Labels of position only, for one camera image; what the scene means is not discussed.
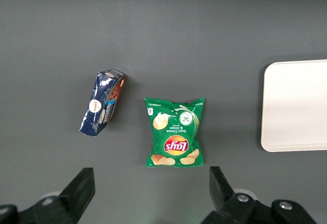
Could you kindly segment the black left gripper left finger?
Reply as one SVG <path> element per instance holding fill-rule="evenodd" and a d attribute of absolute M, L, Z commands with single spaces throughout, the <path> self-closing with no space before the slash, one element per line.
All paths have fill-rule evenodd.
<path fill-rule="evenodd" d="M 95 194 L 93 168 L 83 168 L 58 196 L 47 196 L 19 212 L 1 205 L 1 223 L 78 223 Z"/>

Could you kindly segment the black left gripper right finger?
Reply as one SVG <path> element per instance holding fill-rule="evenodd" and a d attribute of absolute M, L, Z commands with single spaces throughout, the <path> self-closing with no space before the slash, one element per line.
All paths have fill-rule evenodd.
<path fill-rule="evenodd" d="M 245 192 L 235 192 L 218 166 L 210 167 L 209 192 L 215 211 L 202 223 L 315 223 L 298 203 L 275 200 L 265 206 Z"/>

